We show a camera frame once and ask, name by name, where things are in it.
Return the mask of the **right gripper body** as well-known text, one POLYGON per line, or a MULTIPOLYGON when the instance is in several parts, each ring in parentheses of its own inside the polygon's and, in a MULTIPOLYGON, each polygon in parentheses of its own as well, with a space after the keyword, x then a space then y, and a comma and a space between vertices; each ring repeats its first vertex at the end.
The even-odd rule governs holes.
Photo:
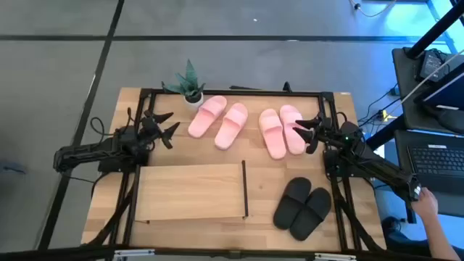
POLYGON ((315 138, 324 144, 329 144, 333 137, 332 119, 323 115, 316 117, 315 138))

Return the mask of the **pink rubber slide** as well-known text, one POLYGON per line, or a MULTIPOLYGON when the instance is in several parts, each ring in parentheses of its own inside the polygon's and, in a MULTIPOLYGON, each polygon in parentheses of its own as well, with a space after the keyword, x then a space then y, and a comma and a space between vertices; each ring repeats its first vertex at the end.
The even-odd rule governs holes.
POLYGON ((280 160, 286 155, 283 126, 274 109, 265 109, 259 117, 259 127, 269 155, 280 160))
POLYGON ((280 108, 279 116, 283 124, 283 134, 289 152, 294 155, 303 154, 305 152, 305 141, 294 130, 294 128, 299 127, 296 121, 302 119, 301 113, 296 107, 286 104, 280 108))
POLYGON ((224 96, 213 96, 198 108, 197 114, 188 127, 188 134, 193 138, 201 138, 208 128, 222 114, 227 105, 224 96))
POLYGON ((222 150, 228 149, 245 126, 247 118, 247 108, 242 103, 233 104, 223 117, 215 137, 216 147, 222 150))

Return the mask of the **wooden shelf black legs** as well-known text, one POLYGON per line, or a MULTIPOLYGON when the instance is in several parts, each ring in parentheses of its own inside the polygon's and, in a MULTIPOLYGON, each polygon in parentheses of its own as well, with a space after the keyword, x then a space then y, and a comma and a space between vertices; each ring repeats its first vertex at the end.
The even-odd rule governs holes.
POLYGON ((245 216, 240 164, 142 167, 137 221, 245 216))

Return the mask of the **black rubber slide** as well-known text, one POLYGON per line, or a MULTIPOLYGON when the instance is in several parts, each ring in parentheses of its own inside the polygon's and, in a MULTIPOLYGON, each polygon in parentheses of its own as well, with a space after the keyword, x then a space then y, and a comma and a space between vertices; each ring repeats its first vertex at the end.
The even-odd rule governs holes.
POLYGON ((311 188, 310 180, 303 177, 293 178, 286 184, 273 215, 273 224, 276 228, 281 230, 290 228, 305 205, 311 188))
POLYGON ((331 195, 324 188, 316 188, 307 198, 289 229, 298 241, 306 240, 309 235, 325 220, 331 211, 331 195))

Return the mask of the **person's forearm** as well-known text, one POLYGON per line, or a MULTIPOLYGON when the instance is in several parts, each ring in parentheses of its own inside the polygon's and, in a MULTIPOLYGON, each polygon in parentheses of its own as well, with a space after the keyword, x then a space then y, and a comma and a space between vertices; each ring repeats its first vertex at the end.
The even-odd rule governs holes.
POLYGON ((460 261, 457 252, 447 240, 437 215, 424 215, 421 217, 431 256, 441 260, 460 261))

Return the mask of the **potted snake plant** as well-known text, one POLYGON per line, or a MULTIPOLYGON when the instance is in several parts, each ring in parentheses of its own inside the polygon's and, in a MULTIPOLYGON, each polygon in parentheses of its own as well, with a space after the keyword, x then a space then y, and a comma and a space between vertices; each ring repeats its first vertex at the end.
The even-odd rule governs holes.
POLYGON ((186 62, 184 75, 177 72, 175 78, 178 81, 177 84, 161 82, 163 91, 169 94, 180 94, 184 98, 187 107, 197 111, 204 103, 203 90, 205 84, 199 84, 196 70, 189 59, 186 62))

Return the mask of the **black diagonal beam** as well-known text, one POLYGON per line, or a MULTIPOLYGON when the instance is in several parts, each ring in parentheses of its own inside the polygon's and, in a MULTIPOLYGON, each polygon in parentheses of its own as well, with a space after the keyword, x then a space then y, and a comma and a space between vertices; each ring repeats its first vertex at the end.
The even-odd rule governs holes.
POLYGON ((394 138, 394 132, 397 130, 405 130, 404 116, 400 115, 398 118, 390 122, 387 126, 383 127, 379 132, 371 136, 366 144, 372 149, 376 150, 386 142, 394 138))
POLYGON ((406 57, 413 59, 420 56, 441 34, 464 15, 464 0, 458 0, 443 18, 420 38, 412 48, 406 51, 406 57))

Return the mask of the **black laptop desk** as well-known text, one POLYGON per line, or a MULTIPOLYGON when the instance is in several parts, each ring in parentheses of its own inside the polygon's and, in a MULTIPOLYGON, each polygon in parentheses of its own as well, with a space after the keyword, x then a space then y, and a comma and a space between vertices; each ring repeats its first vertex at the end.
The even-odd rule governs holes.
MULTIPOLYGON (((413 172, 413 168, 410 164, 410 159, 407 153, 408 146, 445 145, 449 147, 464 148, 464 137, 442 136, 405 130, 396 131, 394 134, 394 141, 396 144, 399 166, 411 172, 413 172)), ((447 194, 432 191, 429 188, 428 190, 437 198, 440 214, 464 218, 464 195, 447 194)))

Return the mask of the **black equipment cart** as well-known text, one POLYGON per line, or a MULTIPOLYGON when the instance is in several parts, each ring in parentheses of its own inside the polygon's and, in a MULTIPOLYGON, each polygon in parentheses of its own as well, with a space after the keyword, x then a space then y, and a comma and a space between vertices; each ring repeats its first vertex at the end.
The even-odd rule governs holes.
MULTIPOLYGON (((392 51, 394 69, 399 84, 400 96, 412 90, 413 65, 418 59, 406 57, 408 49, 394 49, 392 51)), ((402 103, 402 115, 405 120, 405 130, 432 131, 438 133, 454 133, 464 135, 464 111, 448 109, 434 109, 418 105, 407 97, 402 103)))

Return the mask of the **black laptop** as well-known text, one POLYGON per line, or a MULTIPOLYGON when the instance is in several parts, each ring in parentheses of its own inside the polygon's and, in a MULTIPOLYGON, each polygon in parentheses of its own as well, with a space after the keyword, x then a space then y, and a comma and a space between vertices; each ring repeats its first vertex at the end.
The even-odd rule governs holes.
POLYGON ((464 195, 464 148, 445 145, 407 147, 413 172, 432 191, 464 195))

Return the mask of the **thin white rod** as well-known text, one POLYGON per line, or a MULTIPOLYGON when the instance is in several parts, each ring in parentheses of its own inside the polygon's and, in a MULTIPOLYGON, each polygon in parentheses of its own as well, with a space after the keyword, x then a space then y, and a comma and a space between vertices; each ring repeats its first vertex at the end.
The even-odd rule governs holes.
POLYGON ((464 111, 464 55, 425 51, 413 65, 413 87, 406 97, 424 107, 464 111))

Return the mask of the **person's hand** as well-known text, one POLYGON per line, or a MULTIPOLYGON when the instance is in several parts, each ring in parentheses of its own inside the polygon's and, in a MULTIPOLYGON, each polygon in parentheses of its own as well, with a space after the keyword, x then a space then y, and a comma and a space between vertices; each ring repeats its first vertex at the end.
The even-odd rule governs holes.
POLYGON ((422 219, 428 219, 438 215, 438 202, 436 197, 426 187, 421 189, 418 201, 412 202, 411 206, 422 219))

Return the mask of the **grey-blue floor object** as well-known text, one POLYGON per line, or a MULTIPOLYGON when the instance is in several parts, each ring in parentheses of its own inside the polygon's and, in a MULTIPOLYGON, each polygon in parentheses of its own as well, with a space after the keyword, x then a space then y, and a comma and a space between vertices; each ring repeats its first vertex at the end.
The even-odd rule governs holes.
POLYGON ((15 172, 24 175, 27 173, 25 167, 21 164, 0 159, 0 173, 5 172, 15 172))

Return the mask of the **black table frame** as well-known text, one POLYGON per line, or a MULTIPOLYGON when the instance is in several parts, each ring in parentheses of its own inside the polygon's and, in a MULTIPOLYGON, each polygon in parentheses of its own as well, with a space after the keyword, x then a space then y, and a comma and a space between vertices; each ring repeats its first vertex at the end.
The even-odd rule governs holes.
POLYGON ((178 94, 155 88, 124 88, 112 121, 115 131, 128 118, 139 120, 144 111, 161 115, 172 112, 160 125, 169 128, 180 122, 167 149, 157 139, 145 165, 130 171, 105 173, 95 186, 89 210, 90 231, 78 247, 50 249, 40 243, 36 250, 0 253, 0 261, 86 261, 113 258, 115 250, 154 249, 155 255, 201 255, 230 258, 282 256, 314 260, 315 253, 354 255, 357 261, 437 261, 433 258, 390 252, 367 234, 356 216, 353 193, 373 202, 369 186, 349 184, 349 176, 329 175, 323 162, 327 146, 318 144, 314 154, 272 160, 261 136, 258 117, 267 108, 285 104, 297 107, 304 116, 323 115, 339 129, 339 109, 353 110, 353 103, 331 92, 283 92, 222 90, 228 103, 239 102, 249 118, 235 144, 228 150, 214 147, 218 118, 201 138, 187 134, 194 113, 178 94), (240 164, 243 171, 245 216, 229 218, 137 221, 135 219, 141 168, 177 165, 240 164), (303 177, 327 189, 333 206, 321 229, 305 241, 297 241, 273 225, 273 215, 286 184, 303 177))

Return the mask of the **silver frame bracket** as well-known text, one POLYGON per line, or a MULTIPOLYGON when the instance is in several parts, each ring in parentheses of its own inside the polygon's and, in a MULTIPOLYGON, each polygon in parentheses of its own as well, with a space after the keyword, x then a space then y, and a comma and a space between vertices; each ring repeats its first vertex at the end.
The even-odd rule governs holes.
POLYGON ((127 258, 127 257, 143 257, 155 255, 154 249, 124 249, 115 250, 114 257, 116 258, 127 258))
POLYGON ((357 261, 357 258, 346 254, 315 253, 313 261, 357 261))

